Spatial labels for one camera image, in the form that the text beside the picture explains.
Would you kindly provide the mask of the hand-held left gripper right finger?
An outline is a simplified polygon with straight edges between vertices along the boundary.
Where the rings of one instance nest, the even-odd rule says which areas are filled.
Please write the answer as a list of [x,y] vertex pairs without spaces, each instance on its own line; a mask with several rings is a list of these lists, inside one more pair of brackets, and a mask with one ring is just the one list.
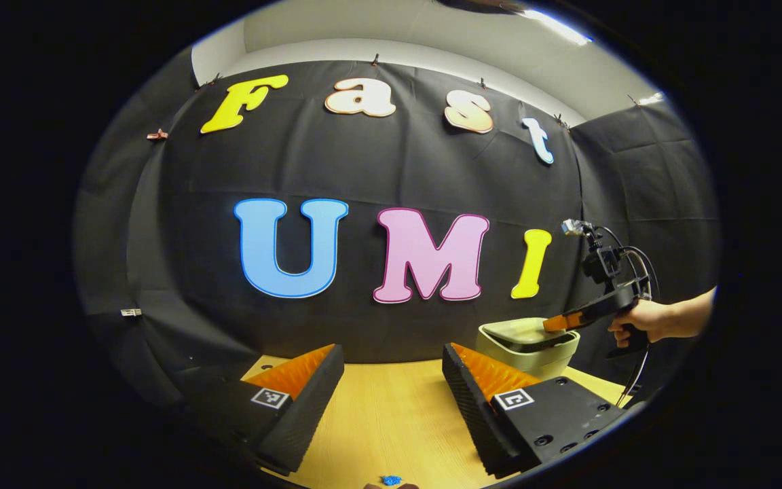
[[583,448],[627,413],[568,376],[541,380],[456,343],[443,348],[443,375],[496,479]]

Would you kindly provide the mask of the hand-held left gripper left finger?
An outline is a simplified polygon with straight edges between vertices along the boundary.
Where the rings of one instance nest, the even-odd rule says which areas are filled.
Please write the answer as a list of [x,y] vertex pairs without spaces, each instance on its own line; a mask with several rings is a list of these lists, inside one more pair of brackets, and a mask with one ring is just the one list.
[[205,388],[187,402],[187,420],[236,458],[289,475],[300,468],[344,366],[341,344],[320,347]]

